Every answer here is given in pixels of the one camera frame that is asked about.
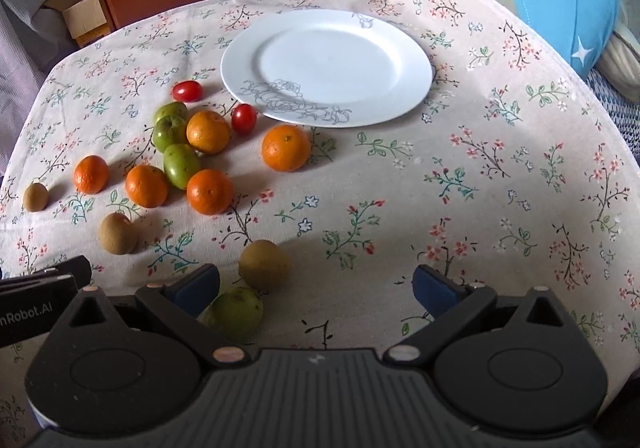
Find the orange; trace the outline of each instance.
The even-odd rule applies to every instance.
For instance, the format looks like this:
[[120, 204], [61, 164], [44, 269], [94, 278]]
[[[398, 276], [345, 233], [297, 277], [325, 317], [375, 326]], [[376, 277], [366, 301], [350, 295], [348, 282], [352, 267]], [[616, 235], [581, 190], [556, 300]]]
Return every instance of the orange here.
[[293, 124], [274, 126], [262, 140], [262, 160], [278, 172], [293, 172], [311, 155], [311, 141]]
[[97, 194], [109, 182], [109, 167], [99, 155], [88, 155], [76, 165], [74, 184], [79, 192]]
[[196, 112], [187, 124], [187, 141], [203, 154], [222, 152], [231, 140], [231, 129], [225, 118], [212, 110]]
[[149, 164], [139, 164], [127, 174], [124, 187], [129, 199], [143, 208], [156, 208], [169, 194], [169, 183], [164, 172]]
[[200, 170], [189, 179], [187, 200], [191, 208], [203, 215], [224, 212], [234, 196], [229, 177], [218, 170]]

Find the green apple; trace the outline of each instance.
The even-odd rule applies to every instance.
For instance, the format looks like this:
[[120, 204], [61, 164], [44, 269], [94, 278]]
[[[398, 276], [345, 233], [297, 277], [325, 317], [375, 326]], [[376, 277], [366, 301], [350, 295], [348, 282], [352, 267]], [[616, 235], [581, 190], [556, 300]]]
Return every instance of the green apple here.
[[170, 144], [187, 143], [187, 122], [179, 116], [160, 118], [154, 127], [152, 141], [161, 153], [164, 153]]
[[180, 190], [200, 171], [200, 158], [188, 144], [170, 144], [164, 151], [164, 174]]
[[203, 322], [233, 342], [242, 342], [258, 330], [264, 308], [251, 289], [236, 287], [221, 294], [206, 309]]
[[179, 118], [183, 118], [185, 121], [187, 120], [187, 105], [183, 102], [171, 102], [156, 110], [154, 114], [154, 124], [158, 122], [158, 120], [164, 118], [165, 116], [178, 116]]

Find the cherry tomato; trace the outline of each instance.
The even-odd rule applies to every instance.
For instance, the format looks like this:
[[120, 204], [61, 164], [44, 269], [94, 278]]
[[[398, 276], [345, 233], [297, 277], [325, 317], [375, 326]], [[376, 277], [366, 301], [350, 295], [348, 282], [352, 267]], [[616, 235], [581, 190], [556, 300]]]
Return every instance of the cherry tomato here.
[[240, 136], [247, 136], [255, 127], [258, 115], [255, 109], [246, 103], [238, 105], [231, 112], [231, 126]]
[[202, 85], [194, 80], [180, 82], [174, 85], [171, 95], [177, 102], [197, 102], [202, 97]]

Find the floral tablecloth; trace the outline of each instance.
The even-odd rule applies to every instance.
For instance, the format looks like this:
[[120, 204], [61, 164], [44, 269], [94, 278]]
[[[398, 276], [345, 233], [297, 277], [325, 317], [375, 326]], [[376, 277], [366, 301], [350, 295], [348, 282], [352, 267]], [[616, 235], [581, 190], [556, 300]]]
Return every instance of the floral tablecloth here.
[[[385, 124], [308, 128], [312, 157], [293, 174], [260, 160], [274, 124], [261, 118], [253, 136], [206, 160], [236, 186], [226, 215], [200, 216], [184, 196], [155, 210], [132, 204], [122, 180], [135, 164], [162, 164], [151, 123], [171, 86], [199, 80], [200, 106], [228, 117], [236, 101], [218, 68], [234, 36], [265, 16], [315, 8], [411, 35], [433, 63], [430, 95]], [[110, 186], [95, 196], [70, 182], [89, 154], [111, 167]], [[604, 362], [610, 400], [640, 366], [638, 174], [592, 92], [492, 0], [212, 0], [117, 31], [52, 71], [0, 191], [0, 262], [5, 276], [20, 276], [84, 254], [110, 294], [214, 262], [227, 288], [242, 248], [267, 238], [289, 253], [295, 275], [264, 297], [255, 345], [317, 349], [383, 349], [427, 325], [410, 283], [418, 263], [503, 294], [548, 285]], [[32, 180], [52, 193], [38, 214], [21, 207]], [[131, 256], [98, 245], [96, 228], [114, 211], [142, 229]], [[8, 446], [35, 429], [22, 378], [41, 341], [0, 351]]]

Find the kiwi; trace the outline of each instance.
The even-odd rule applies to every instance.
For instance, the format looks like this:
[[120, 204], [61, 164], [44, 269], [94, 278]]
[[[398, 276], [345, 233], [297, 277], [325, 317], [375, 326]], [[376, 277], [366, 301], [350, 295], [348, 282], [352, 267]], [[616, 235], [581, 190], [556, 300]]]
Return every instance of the kiwi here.
[[127, 254], [138, 243], [138, 231], [127, 216], [121, 213], [107, 215], [98, 227], [98, 240], [111, 254]]
[[270, 240], [256, 240], [244, 248], [240, 255], [238, 273], [254, 289], [273, 291], [289, 279], [291, 261]]
[[31, 183], [22, 196], [22, 206], [28, 212], [39, 212], [49, 203], [49, 191], [43, 184]]

